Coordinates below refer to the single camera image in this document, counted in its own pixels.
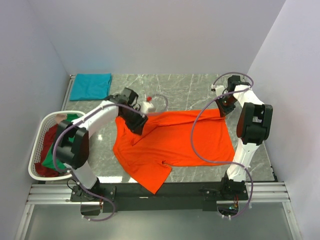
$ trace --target wall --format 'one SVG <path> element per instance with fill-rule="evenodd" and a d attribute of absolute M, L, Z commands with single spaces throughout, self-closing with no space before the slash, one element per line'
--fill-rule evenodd
<path fill-rule="evenodd" d="M 67 72 L 247 72 L 285 0 L 29 0 Z"/>
<path fill-rule="evenodd" d="M 287 0 L 248 73 L 274 107 L 266 146 L 306 240 L 319 238 L 319 9 L 317 0 Z"/>
<path fill-rule="evenodd" d="M 41 119 L 62 105 L 67 73 L 26 0 L 0 3 L 0 239 L 13 239 Z"/>

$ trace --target orange shirt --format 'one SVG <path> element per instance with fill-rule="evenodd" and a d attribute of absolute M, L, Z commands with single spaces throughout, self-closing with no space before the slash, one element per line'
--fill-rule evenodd
<path fill-rule="evenodd" d="M 149 116 L 142 135 L 133 134 L 117 117 L 113 152 L 123 169 L 155 194 L 171 166 L 219 165 L 201 160 L 191 147 L 190 133 L 200 110 L 167 111 Z M 195 125 L 193 142 L 198 153 L 211 161 L 232 161 L 235 155 L 225 119 L 218 109 L 204 111 Z"/>

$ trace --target red object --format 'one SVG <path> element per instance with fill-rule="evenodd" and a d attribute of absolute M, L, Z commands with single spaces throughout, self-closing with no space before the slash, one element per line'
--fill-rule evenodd
<path fill-rule="evenodd" d="M 54 143 L 56 132 L 58 129 L 58 124 L 49 128 L 49 130 L 45 133 L 43 139 L 43 149 L 40 155 L 40 162 L 34 164 L 36 172 L 43 177 L 57 177 L 59 173 L 49 167 L 42 166 L 43 161 L 46 159 L 48 151 L 51 145 Z"/>
<path fill-rule="evenodd" d="M 194 153 L 191 128 L 200 110 L 167 111 L 148 116 L 142 136 L 135 135 L 117 117 L 117 137 L 113 152 L 123 169 L 138 183 L 156 193 L 171 172 L 171 166 L 212 166 Z M 211 161 L 231 162 L 235 155 L 224 118 L 218 109 L 206 110 L 194 134 L 198 153 Z"/>

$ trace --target plastic basket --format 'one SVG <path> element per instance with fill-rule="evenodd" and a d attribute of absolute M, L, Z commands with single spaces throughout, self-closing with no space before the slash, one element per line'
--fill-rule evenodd
<path fill-rule="evenodd" d="M 32 149 L 32 153 L 31 153 L 31 157 L 30 157 L 30 162 L 29 162 L 29 167 L 28 167 L 28 171 L 30 176 L 38 181 L 58 181 L 58 180 L 63 180 L 63 179 L 69 179 L 71 177 L 71 174 L 66 174 L 63 176 L 55 176 L 55 177 L 44 177 L 41 176 L 37 173 L 36 168 L 35 168 L 35 163 L 39 163 L 40 162 L 40 157 L 41 157 L 41 151 L 44 148 L 44 137 L 46 132 L 53 127 L 54 125 L 56 125 L 56 120 L 55 120 L 55 116 L 57 114 L 77 114 L 79 117 L 85 115 L 84 112 L 82 111 L 56 111 L 53 113 L 50 113 L 49 115 L 47 115 L 42 121 L 41 124 L 39 126 L 36 138 L 35 138 L 35 142 L 33 145 L 33 149 Z"/>

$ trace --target folded towel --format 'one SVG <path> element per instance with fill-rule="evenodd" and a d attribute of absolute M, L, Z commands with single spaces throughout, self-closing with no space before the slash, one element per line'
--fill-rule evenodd
<path fill-rule="evenodd" d="M 111 73 L 77 74 L 70 101 L 105 99 L 109 95 L 111 80 Z"/>

